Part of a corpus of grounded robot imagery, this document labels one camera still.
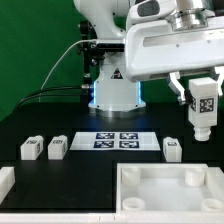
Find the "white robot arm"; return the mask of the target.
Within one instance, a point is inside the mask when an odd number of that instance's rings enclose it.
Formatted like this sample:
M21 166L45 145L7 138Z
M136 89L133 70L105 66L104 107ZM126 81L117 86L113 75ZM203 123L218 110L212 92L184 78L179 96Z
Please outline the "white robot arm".
M146 103L140 83L166 79L181 104L182 76L224 66L224 10L212 0L73 0L96 33L100 74L91 112L125 116Z

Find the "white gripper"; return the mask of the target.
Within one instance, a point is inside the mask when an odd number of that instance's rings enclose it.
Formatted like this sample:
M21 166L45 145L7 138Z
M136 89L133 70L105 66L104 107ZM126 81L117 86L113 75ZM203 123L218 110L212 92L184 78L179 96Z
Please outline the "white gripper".
M202 29L173 31L166 20L134 25L125 40L126 76L131 82L168 75L168 86L180 105L186 103L180 72L212 69L217 95L223 96L224 16L208 19Z

